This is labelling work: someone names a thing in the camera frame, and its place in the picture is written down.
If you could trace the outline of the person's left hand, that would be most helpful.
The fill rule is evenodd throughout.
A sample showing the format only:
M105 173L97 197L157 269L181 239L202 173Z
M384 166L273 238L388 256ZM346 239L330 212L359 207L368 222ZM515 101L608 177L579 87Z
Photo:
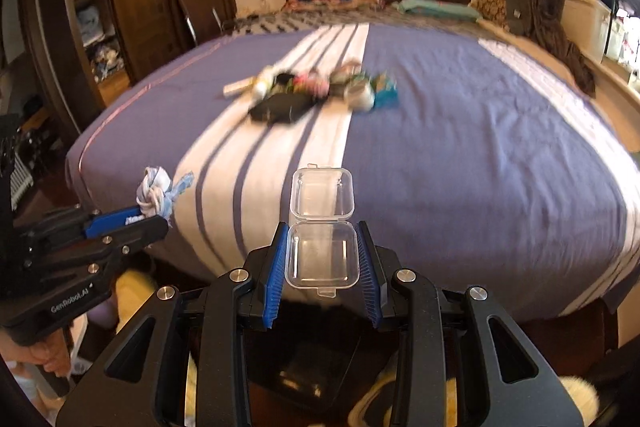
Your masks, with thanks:
M26 365L40 365L47 373L66 377L70 373L70 351L64 332L58 329L29 347L20 346L2 329L1 356L14 375L28 377Z

